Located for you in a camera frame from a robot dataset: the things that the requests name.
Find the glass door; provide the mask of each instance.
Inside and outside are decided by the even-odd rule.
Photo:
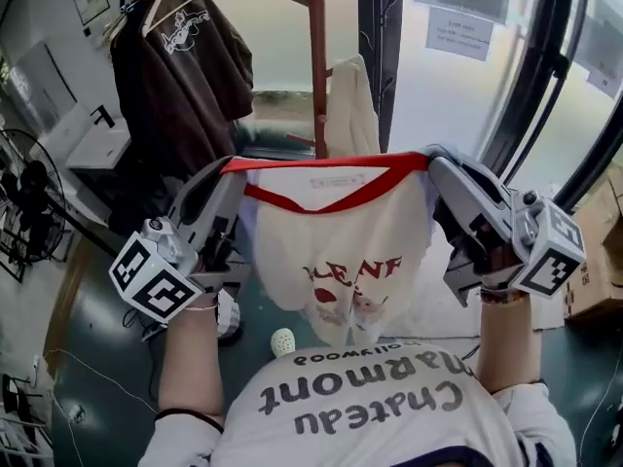
[[[537,0],[403,0],[389,151],[477,156],[513,87]]]
[[[578,1],[573,0],[573,19],[568,24],[565,49],[574,20],[581,18],[577,14]],[[553,198],[608,123],[620,98],[622,79],[623,0],[588,0],[579,45],[560,97],[510,185],[536,189]],[[552,79],[549,90],[555,82]],[[541,102],[540,110],[546,101],[547,97]],[[532,120],[528,134],[537,120],[538,115]],[[623,150],[614,161],[623,163]],[[513,164],[508,166],[506,174]]]

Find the coat rack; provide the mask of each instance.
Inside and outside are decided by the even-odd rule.
[[[327,78],[331,76],[332,69],[327,70],[324,0],[291,1],[307,7],[310,14],[315,156],[317,159],[325,159],[327,157],[327,146],[324,141],[324,123],[327,115]]]

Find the white t-shirt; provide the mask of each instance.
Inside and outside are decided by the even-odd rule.
[[[574,466],[544,384],[493,397],[471,369],[417,342],[309,349],[263,368],[224,430],[170,411],[140,466]]]

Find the person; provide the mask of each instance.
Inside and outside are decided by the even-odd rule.
[[[567,423],[539,381],[531,300],[483,290],[476,372],[419,341],[281,356],[224,416],[208,298],[170,323],[151,467],[571,466]]]

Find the cable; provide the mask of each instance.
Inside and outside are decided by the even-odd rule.
[[[93,367],[90,367],[89,365],[87,365],[85,362],[83,362],[80,358],[78,358],[77,356],[74,356],[73,354],[71,354],[69,351],[65,351],[64,349],[51,349],[50,351],[48,351],[46,353],[46,357],[50,354],[50,353],[56,353],[57,351],[60,351],[61,353],[66,354],[67,356],[71,356],[74,360],[76,360],[78,363],[80,363],[81,365],[83,365],[84,367],[87,367],[89,370],[91,370],[92,372],[94,372],[95,374],[98,374],[100,377],[105,378],[106,380],[110,380],[113,384],[115,384],[117,387],[119,387],[122,391],[124,391],[130,398],[134,398],[135,400],[138,400],[139,402],[141,402],[143,405],[145,405],[145,407],[147,407],[149,410],[151,410],[153,413],[158,413],[156,412],[156,410],[154,410],[145,400],[143,400],[142,398],[139,398],[138,396],[133,395],[132,393],[126,391],[126,389],[120,385],[116,380],[105,376],[104,374],[98,372],[96,369],[94,369]]]
[[[71,418],[69,418],[69,415],[65,412],[64,408],[62,407],[62,405],[58,401],[58,398],[56,397],[56,395],[52,391],[50,391],[50,395],[52,396],[52,401],[55,402],[56,406],[58,407],[58,409],[60,410],[62,415],[65,417],[65,420],[67,420],[67,425],[69,426],[69,433],[71,434],[71,442],[74,444],[74,450],[76,450],[76,454],[78,455],[78,461],[80,462],[80,466],[81,467],[85,467],[85,464],[82,463],[82,456],[80,455],[80,451],[78,450],[78,445],[76,445],[76,437],[74,436],[74,429],[73,429],[73,427],[71,427]]]
[[[621,361],[621,353],[622,352],[623,352],[623,335],[621,336],[621,344],[619,345],[619,355],[616,358],[616,365],[614,366],[614,372],[612,373],[612,378],[610,379],[610,382],[608,383],[607,388],[605,389],[605,393],[604,393],[604,396],[602,397],[602,400],[600,401],[600,403],[595,408],[595,411],[591,415],[591,418],[589,418],[588,423],[586,424],[586,428],[584,429],[584,432],[582,433],[582,439],[580,440],[580,449],[579,449],[579,453],[577,455],[578,456],[578,462],[577,463],[578,463],[578,465],[580,467],[582,467],[582,449],[584,448],[584,438],[586,437],[586,433],[588,432],[589,427],[591,427],[591,424],[593,423],[593,419],[595,418],[595,415],[597,415],[597,412],[599,411],[599,409],[604,404],[605,397],[607,396],[607,393],[610,392],[610,387],[612,386],[612,383],[614,382],[614,379],[616,378],[616,373],[619,370],[619,363]]]
[[[153,402],[158,402],[158,399],[156,398],[156,395],[154,394],[154,391],[153,391],[154,378],[156,377],[156,369],[157,369],[158,361],[156,358],[156,354],[154,353],[152,342],[159,334],[163,333],[164,330],[159,331],[159,332],[157,331],[158,327],[162,327],[162,324],[159,322],[153,322],[153,323],[145,325],[145,323],[143,322],[143,319],[141,318],[141,314],[142,313],[136,308],[129,309],[128,311],[126,311],[126,314],[124,314],[122,325],[126,329],[129,329],[130,327],[134,325],[136,320],[138,320],[141,327],[143,328],[143,333],[141,334],[141,340],[144,342],[147,342],[148,350],[149,350],[149,358],[151,362],[151,370],[149,372],[147,392],[149,394],[150,400],[152,400]]]
[[[28,387],[30,387],[30,389],[36,389],[37,388],[37,382],[39,381],[39,365],[40,364],[37,364],[34,367],[34,370],[35,370],[35,382],[34,382],[34,384],[30,383],[30,376],[28,376],[28,379],[26,380],[26,385]]]
[[[35,369],[35,383],[32,384],[30,382],[30,376],[26,377],[26,378],[17,378],[17,377],[11,377],[7,374],[7,377],[13,382],[13,384],[16,386],[17,389],[19,389],[18,386],[18,382],[21,384],[24,384],[24,387],[28,388],[30,387],[30,389],[34,389],[35,387],[37,387],[37,372]],[[36,396],[36,397],[41,397],[42,395],[38,395],[38,394],[28,394],[28,390],[27,389],[19,389],[22,393],[24,393],[26,396]]]
[[[476,346],[469,351],[465,356],[461,356],[460,359],[461,360],[466,360],[467,358],[471,358],[472,356],[474,356],[476,354],[476,352],[480,349],[480,343],[476,344]]]

